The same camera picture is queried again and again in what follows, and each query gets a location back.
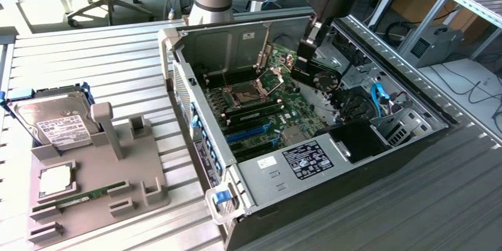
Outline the grey parts rack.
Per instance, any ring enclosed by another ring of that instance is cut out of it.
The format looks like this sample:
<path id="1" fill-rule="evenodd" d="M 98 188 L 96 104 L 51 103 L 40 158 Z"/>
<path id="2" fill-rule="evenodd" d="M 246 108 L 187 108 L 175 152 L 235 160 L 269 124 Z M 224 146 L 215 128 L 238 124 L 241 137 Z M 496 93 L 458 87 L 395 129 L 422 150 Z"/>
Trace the grey parts rack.
<path id="1" fill-rule="evenodd" d="M 170 204 L 158 145 L 150 121 L 142 115 L 112 125 L 110 103 L 91 106 L 91 118 L 103 131 L 90 144 L 59 151 L 54 145 L 31 149 L 31 185 L 27 240 L 39 250 L 102 227 L 127 220 Z M 72 165 L 72 188 L 39 197 L 40 172 Z M 32 212 L 32 207 L 126 181 L 108 194 L 64 208 Z"/>

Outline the blue expansion slot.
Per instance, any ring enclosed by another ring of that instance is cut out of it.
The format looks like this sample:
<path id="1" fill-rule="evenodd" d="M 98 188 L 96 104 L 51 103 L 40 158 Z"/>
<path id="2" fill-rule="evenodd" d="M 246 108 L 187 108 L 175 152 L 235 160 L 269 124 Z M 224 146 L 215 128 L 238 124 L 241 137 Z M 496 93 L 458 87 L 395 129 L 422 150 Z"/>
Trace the blue expansion slot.
<path id="1" fill-rule="evenodd" d="M 227 143 L 238 142 L 246 138 L 250 138 L 253 136 L 261 135 L 266 133 L 270 129 L 270 125 L 259 126 L 251 130 L 246 130 L 245 132 L 237 133 L 226 138 Z"/>

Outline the long black expansion slot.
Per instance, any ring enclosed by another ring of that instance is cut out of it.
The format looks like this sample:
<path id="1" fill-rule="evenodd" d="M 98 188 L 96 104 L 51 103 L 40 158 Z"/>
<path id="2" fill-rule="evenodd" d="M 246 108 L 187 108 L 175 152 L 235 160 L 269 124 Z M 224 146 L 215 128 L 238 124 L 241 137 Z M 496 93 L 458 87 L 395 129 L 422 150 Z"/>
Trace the long black expansion slot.
<path id="1" fill-rule="evenodd" d="M 258 128 L 263 128 L 265 126 L 271 126 L 274 124 L 274 121 L 275 121 L 274 118 L 266 117 L 263 119 L 257 119 L 257 120 L 241 123 L 238 125 L 233 125 L 227 129 L 224 129 L 222 132 L 224 135 L 231 135 L 235 133 L 246 132 L 250 130 L 255 130 Z"/>

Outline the grey vented box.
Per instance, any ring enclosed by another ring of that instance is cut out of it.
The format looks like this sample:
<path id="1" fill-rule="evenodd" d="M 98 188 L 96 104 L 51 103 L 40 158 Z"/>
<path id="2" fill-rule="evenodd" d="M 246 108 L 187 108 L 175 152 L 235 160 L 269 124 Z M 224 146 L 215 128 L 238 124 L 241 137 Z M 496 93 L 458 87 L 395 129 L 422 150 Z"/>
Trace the grey vented box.
<path id="1" fill-rule="evenodd" d="M 421 34 L 405 59 L 415 68 L 439 64 L 457 49 L 463 38 L 461 30 L 445 24 L 431 25 Z"/>

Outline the metal socket cover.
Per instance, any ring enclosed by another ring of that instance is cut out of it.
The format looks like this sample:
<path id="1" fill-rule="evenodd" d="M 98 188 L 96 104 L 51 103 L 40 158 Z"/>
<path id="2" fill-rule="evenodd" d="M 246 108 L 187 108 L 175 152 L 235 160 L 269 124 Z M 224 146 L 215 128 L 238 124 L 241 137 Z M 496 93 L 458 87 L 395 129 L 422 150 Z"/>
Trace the metal socket cover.
<path id="1" fill-rule="evenodd" d="M 279 67 L 270 67 L 263 74 L 254 81 L 254 86 L 258 90 L 261 97 L 269 97 L 270 94 L 285 83 L 282 69 Z"/>

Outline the black office chair base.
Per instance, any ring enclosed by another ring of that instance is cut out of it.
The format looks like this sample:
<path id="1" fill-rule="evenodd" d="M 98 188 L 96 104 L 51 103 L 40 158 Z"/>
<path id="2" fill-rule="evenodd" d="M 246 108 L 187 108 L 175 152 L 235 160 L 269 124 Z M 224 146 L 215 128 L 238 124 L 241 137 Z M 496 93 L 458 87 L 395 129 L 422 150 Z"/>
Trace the black office chair base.
<path id="1" fill-rule="evenodd" d="M 110 26 L 114 26 L 114 12 L 116 6 L 146 15 L 150 22 L 156 20 L 155 14 L 140 6 L 143 4 L 140 0 L 132 0 L 132 3 L 123 0 L 87 0 L 87 2 L 87 6 L 66 14 L 66 22 L 72 28 L 79 27 L 79 22 L 75 17 L 82 16 L 84 18 L 94 18 L 87 12 L 96 8 L 100 8 L 107 12 L 107 23 Z"/>

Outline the grey power supply with label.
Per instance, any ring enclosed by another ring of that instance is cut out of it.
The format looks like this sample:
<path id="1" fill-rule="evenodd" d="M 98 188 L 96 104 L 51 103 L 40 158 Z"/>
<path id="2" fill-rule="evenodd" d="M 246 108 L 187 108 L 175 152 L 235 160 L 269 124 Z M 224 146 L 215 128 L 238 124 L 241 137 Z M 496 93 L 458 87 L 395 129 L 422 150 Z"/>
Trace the grey power supply with label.
<path id="1" fill-rule="evenodd" d="M 353 165 L 342 141 L 326 133 L 238 164 L 258 209 L 346 173 Z"/>

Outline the blue card retainer strip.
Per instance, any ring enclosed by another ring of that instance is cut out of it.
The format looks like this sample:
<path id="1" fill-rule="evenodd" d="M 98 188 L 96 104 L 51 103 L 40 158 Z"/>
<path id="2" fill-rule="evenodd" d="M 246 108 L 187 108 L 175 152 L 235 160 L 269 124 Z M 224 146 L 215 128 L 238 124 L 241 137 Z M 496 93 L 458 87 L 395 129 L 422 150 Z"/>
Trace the blue card retainer strip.
<path id="1" fill-rule="evenodd" d="M 203 141 L 204 148 L 207 150 L 208 159 L 212 163 L 215 174 L 222 177 L 223 171 L 226 168 L 226 164 L 222 161 L 219 149 L 216 148 L 216 143 L 212 140 L 212 136 L 210 133 L 210 129 L 204 124 L 204 119 L 199 110 L 195 106 L 195 103 L 190 103 L 190 111 L 191 111 L 191 118 L 190 118 L 190 127 L 195 131 L 195 133 L 200 136 L 200 140 Z"/>

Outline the thin metal locking lever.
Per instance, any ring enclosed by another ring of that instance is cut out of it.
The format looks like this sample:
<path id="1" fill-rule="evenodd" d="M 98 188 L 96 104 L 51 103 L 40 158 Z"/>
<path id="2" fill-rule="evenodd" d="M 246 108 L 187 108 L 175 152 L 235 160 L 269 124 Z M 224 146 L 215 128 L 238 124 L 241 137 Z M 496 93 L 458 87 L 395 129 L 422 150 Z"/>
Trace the thin metal locking lever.
<path id="1" fill-rule="evenodd" d="M 231 89 L 231 87 L 227 83 L 224 67 L 222 65 L 219 67 L 220 67 L 220 70 L 222 70 L 222 78 L 223 78 L 223 82 L 224 82 L 224 91 L 227 93 L 230 93 L 233 91 L 233 89 Z"/>

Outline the green motherboard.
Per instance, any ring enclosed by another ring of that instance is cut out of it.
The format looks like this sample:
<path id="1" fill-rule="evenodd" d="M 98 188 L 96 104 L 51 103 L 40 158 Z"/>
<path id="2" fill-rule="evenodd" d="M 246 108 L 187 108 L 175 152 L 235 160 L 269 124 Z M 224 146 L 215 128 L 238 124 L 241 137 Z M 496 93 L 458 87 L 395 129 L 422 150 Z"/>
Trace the green motherboard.
<path id="1" fill-rule="evenodd" d="M 254 70 L 229 73 L 226 74 L 227 83 L 230 87 L 242 84 L 254 84 L 254 81 L 261 74 L 263 73 L 257 73 Z M 226 115 L 263 108 L 282 108 L 281 113 L 269 116 L 270 118 L 274 118 L 275 121 L 266 133 L 246 138 L 238 142 L 227 143 L 231 153 L 234 153 L 239 149 L 259 145 L 263 142 L 277 142 L 274 148 L 259 153 L 237 156 L 233 154 L 238 162 L 247 161 L 266 153 L 290 146 L 282 136 L 283 130 L 290 126 L 298 125 L 309 139 L 314 137 L 315 132 L 329 124 L 326 121 L 326 116 L 330 114 L 327 107 L 317 102 L 310 102 L 306 99 L 305 95 L 307 88 L 303 87 L 299 82 L 291 80 L 289 76 L 283 76 L 283 79 L 285 83 L 273 94 L 266 97 L 267 99 L 265 102 L 255 102 L 246 107 L 234 109 L 231 107 L 230 94 L 224 91 L 222 74 L 203 76 L 204 97 L 222 131 L 230 127 L 226 122 Z M 223 134 L 224 140 L 231 135 Z"/>

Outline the silver CPU chip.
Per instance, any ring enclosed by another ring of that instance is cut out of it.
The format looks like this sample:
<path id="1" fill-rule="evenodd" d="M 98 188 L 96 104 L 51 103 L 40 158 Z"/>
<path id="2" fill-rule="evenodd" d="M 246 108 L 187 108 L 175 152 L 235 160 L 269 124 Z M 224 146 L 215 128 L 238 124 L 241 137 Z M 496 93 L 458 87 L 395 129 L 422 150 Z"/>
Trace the silver CPU chip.
<path id="1" fill-rule="evenodd" d="M 40 172 L 39 197 L 43 198 L 72 188 L 72 165 L 66 164 Z"/>

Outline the short black expansion slot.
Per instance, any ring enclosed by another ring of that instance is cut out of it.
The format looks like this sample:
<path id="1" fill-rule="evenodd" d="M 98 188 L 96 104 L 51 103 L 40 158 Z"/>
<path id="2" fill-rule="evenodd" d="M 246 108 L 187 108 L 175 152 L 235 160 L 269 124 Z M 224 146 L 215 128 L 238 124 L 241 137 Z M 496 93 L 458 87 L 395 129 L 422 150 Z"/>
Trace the short black expansion slot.
<path id="1" fill-rule="evenodd" d="M 274 141 L 267 141 L 267 142 L 263 142 L 261 143 L 259 145 L 255 145 L 255 146 L 251 146 L 249 148 L 245 148 L 245 149 L 239 149 L 237 152 L 234 152 L 233 154 L 237 156 L 237 155 L 251 155 L 254 153 L 259 153 L 265 150 L 269 150 L 271 148 L 274 148 L 277 145 L 277 142 Z"/>

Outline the green RAM stick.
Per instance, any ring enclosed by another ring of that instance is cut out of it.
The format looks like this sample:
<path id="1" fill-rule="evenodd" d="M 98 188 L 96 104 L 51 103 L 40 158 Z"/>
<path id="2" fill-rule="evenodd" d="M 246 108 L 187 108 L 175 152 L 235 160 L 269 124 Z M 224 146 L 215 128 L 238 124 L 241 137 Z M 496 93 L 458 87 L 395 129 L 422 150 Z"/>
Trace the green RAM stick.
<path id="1" fill-rule="evenodd" d="M 63 198 L 60 200 L 56 200 L 51 203 L 46 203 L 43 205 L 32 207 L 32 212 L 39 212 L 42 210 L 46 210 L 48 208 L 64 208 L 76 204 L 80 204 L 83 202 L 87 202 L 92 199 L 98 199 L 108 194 L 110 189 L 119 188 L 127 184 L 126 181 L 114 183 L 112 185 L 104 186 L 99 189 L 95 189 L 90 192 L 82 193 L 79 195 L 71 196 L 68 198 Z"/>

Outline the CPU socket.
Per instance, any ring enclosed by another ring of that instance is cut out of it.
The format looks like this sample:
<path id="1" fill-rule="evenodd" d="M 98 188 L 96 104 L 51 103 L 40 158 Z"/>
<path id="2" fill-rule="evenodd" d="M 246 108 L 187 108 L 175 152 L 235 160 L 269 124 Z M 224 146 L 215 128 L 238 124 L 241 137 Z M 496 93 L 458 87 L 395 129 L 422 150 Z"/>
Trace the CPU socket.
<path id="1" fill-rule="evenodd" d="M 231 107 L 239 109 L 255 102 L 265 102 L 266 97 L 253 84 L 233 86 L 230 89 Z"/>

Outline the black labelled RAM stick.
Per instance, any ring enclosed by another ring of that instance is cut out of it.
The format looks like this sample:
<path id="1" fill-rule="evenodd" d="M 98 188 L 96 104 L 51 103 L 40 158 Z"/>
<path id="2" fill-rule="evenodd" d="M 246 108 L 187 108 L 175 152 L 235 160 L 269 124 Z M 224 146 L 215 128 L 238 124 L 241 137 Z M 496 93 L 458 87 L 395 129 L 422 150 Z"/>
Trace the black labelled RAM stick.
<path id="1" fill-rule="evenodd" d="M 282 108 L 263 108 L 242 113 L 229 114 L 226 115 L 226 122 L 229 126 L 238 125 L 243 122 L 251 121 L 253 119 L 269 117 L 277 113 L 281 113 L 282 111 Z"/>

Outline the graphics card with black fan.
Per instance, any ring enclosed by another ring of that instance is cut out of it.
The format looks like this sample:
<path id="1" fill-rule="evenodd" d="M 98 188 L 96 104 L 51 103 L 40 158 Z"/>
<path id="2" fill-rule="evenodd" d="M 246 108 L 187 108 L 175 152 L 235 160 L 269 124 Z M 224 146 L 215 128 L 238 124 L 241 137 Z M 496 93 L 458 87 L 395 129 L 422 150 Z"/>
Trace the graphics card with black fan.
<path id="1" fill-rule="evenodd" d="M 310 61 L 306 71 L 295 69 L 295 62 L 298 55 L 286 54 L 286 56 L 275 55 L 267 60 L 267 67 L 279 67 L 282 75 L 289 76 L 291 80 L 318 89 L 323 92 L 330 92 L 339 87 L 342 82 L 342 75 L 337 71 L 331 71 L 327 67 L 317 64 L 313 59 Z"/>

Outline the silver chipset heatsink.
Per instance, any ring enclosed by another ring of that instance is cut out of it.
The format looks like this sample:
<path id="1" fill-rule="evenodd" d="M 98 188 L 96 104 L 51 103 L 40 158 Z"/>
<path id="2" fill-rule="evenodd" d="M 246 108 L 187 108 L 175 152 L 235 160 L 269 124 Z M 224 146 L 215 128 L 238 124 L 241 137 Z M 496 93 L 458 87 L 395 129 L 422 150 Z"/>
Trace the silver chipset heatsink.
<path id="1" fill-rule="evenodd" d="M 282 132 L 282 136 L 287 142 L 287 144 L 294 145 L 305 140 L 307 140 L 307 136 L 303 133 L 302 129 L 298 125 L 290 126 Z"/>

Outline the aluminium frame rack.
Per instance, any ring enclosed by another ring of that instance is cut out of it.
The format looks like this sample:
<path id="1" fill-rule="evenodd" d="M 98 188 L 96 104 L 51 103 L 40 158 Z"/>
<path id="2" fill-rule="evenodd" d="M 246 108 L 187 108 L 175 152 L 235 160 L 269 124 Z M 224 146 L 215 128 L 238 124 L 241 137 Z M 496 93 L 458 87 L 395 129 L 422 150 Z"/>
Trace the aluminium frame rack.
<path id="1" fill-rule="evenodd" d="M 422 20 L 417 30 L 410 34 L 407 40 L 398 49 L 398 53 L 402 57 L 406 57 L 411 54 L 411 50 L 415 49 L 418 42 L 423 37 L 426 29 L 434 21 L 434 17 L 439 13 L 443 4 L 449 0 L 437 0 L 431 10 L 429 11 L 425 19 Z M 451 0 L 457 3 L 459 8 L 467 9 L 475 16 L 486 20 L 490 24 L 497 27 L 497 30 L 493 32 L 490 37 L 485 40 L 482 45 L 471 54 L 471 58 L 477 58 L 482 53 L 484 49 L 489 46 L 493 40 L 502 35 L 502 0 Z"/>

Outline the silver disk bay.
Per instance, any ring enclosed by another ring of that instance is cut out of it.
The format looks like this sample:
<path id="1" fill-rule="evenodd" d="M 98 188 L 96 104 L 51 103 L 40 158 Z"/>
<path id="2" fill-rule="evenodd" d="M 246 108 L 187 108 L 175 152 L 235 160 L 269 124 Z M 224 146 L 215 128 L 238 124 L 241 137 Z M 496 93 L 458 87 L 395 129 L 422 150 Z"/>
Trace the silver disk bay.
<path id="1" fill-rule="evenodd" d="M 370 120 L 387 143 L 397 147 L 413 138 L 433 132 L 431 125 L 410 108 Z"/>

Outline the open grey PC case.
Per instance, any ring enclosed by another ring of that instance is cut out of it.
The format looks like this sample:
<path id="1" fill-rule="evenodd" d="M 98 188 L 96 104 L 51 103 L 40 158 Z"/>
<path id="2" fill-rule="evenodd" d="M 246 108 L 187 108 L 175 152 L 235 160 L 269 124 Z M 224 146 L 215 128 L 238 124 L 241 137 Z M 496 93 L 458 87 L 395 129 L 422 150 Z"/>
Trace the open grey PC case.
<path id="1" fill-rule="evenodd" d="M 435 89 L 405 62 L 402 56 L 357 18 L 337 20 L 333 25 L 371 59 L 375 70 L 354 87 L 342 81 L 323 92 L 307 88 L 306 99 L 326 106 L 327 126 L 314 137 L 329 134 L 350 151 L 353 168 L 305 192 L 258 209 L 212 110 L 203 93 L 203 76 L 269 69 L 275 55 L 295 54 L 291 40 L 299 39 L 307 22 L 305 15 L 250 19 L 227 24 L 167 28 L 159 32 L 164 77 L 178 104 L 186 140 L 196 172 L 203 180 L 204 201 L 210 216 L 223 233 L 227 250 L 266 249 L 265 238 L 286 232 L 281 246 L 295 243 L 313 231 L 337 235 L 353 233 L 375 213 L 387 216 L 391 206 L 418 198 L 426 185 L 414 183 L 411 168 L 450 134 L 458 122 L 441 105 Z M 223 176 L 215 174 L 200 136 L 190 127 L 190 103 L 194 102 L 210 129 L 226 164 Z M 393 147 L 370 120 L 410 108 L 429 122 L 433 132 Z M 231 200 L 216 205 L 212 195 L 229 190 Z"/>

